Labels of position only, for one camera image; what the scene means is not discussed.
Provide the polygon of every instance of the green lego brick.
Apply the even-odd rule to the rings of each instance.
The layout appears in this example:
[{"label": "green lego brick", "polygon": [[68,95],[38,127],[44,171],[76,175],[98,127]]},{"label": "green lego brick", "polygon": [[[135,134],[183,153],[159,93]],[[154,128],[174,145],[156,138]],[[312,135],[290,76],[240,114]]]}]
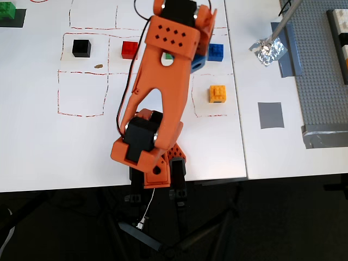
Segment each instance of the green lego brick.
[{"label": "green lego brick", "polygon": [[171,56],[170,54],[166,53],[166,54],[165,54],[165,59],[166,59],[166,60],[172,60],[172,59],[173,59],[173,56]]},{"label": "green lego brick", "polygon": [[0,20],[4,17],[14,19],[16,7],[11,2],[0,2]]}]

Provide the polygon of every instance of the yellow lego brick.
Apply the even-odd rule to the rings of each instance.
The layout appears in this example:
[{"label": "yellow lego brick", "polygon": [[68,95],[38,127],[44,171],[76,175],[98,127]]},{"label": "yellow lego brick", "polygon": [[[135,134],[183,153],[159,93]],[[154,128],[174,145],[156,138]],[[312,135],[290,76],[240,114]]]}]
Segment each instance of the yellow lego brick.
[{"label": "yellow lego brick", "polygon": [[224,85],[211,85],[209,93],[210,103],[226,101],[226,87]]}]

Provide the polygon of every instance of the gray tape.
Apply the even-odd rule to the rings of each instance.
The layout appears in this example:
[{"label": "gray tape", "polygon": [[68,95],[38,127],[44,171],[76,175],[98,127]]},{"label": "gray tape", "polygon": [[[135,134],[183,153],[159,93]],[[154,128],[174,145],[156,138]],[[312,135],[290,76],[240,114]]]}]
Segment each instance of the gray tape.
[{"label": "gray tape", "polygon": [[[276,22],[271,23],[273,31],[277,28],[278,24]],[[297,51],[294,29],[291,23],[288,23],[281,31],[279,38],[286,49],[288,49],[287,53],[278,61],[282,78],[302,75],[299,52]]]},{"label": "gray tape", "polygon": [[282,104],[280,102],[259,102],[258,106],[261,129],[284,128]]},{"label": "gray tape", "polygon": [[305,125],[302,135],[306,148],[348,147],[348,124]]}]

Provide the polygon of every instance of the metal rod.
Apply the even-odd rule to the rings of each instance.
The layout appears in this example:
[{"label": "metal rod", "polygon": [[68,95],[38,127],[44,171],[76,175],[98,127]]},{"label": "metal rod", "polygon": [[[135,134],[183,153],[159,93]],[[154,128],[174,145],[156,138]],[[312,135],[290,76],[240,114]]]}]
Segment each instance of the metal rod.
[{"label": "metal rod", "polygon": [[295,0],[292,5],[290,6],[289,10],[287,13],[283,16],[283,19],[281,22],[278,24],[277,28],[274,30],[271,36],[271,42],[274,42],[276,38],[279,36],[281,31],[284,29],[284,27],[287,25],[291,17],[294,15],[295,11],[298,9],[300,4],[302,3],[303,0]]}]

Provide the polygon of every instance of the cable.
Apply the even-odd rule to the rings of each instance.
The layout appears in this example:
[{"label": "cable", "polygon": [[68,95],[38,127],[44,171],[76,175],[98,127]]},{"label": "cable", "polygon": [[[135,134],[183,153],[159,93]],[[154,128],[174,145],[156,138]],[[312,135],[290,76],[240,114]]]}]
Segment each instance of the cable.
[{"label": "cable", "polygon": [[135,10],[136,14],[139,15],[141,18],[143,18],[146,21],[150,20],[151,17],[149,19],[147,19],[147,18],[143,17],[141,14],[139,14],[139,12],[136,9],[135,2],[136,2],[136,0],[134,0],[134,10]]},{"label": "cable", "polygon": [[279,12],[278,16],[284,14],[286,11],[289,10],[289,8],[288,8],[287,10],[284,10],[285,7],[286,7],[288,4],[291,6],[291,0],[288,0],[288,1],[285,3],[285,5],[283,6],[282,10]]},{"label": "cable", "polygon": [[151,204],[151,201],[152,201],[152,199],[153,199],[154,190],[155,190],[155,189],[153,189],[153,191],[152,191],[152,196],[151,196],[150,202],[149,202],[148,205],[147,205],[146,211],[145,211],[144,215],[142,216],[142,219],[140,220],[140,222],[139,222],[138,225],[136,226],[136,227],[137,227],[138,229],[140,229],[140,230],[142,230],[142,228],[144,227],[145,216],[146,216],[146,213],[147,213],[147,211],[148,211],[148,208],[149,208],[149,206],[150,206],[150,204]]},{"label": "cable", "polygon": [[132,59],[132,62],[130,63],[130,68],[129,68],[129,72],[128,72],[128,79],[127,79],[127,84],[126,84],[126,88],[125,88],[125,91],[123,93],[123,96],[122,96],[122,99],[121,99],[121,103],[120,103],[120,106],[119,106],[119,110],[117,112],[117,130],[119,131],[119,134],[124,138],[125,136],[122,134],[121,132],[121,128],[120,128],[120,116],[121,116],[121,112],[122,112],[122,108],[123,108],[123,104],[125,103],[125,98],[126,98],[126,95],[127,95],[127,91],[128,91],[128,88],[129,88],[129,82],[131,81],[131,76],[132,76],[132,70],[133,70],[133,65],[134,65],[134,62],[135,62],[135,58],[136,56],[138,55],[138,51],[139,51],[139,48],[140,48],[140,45],[141,45],[141,41],[142,41],[142,37],[144,36],[144,32],[145,32],[145,29],[148,25],[148,23],[150,22],[152,16],[147,20],[143,30],[142,30],[142,33],[141,33],[141,36],[140,36],[140,40],[139,40],[139,44],[138,44],[138,47],[136,49],[136,52],[135,52],[135,55]]}]

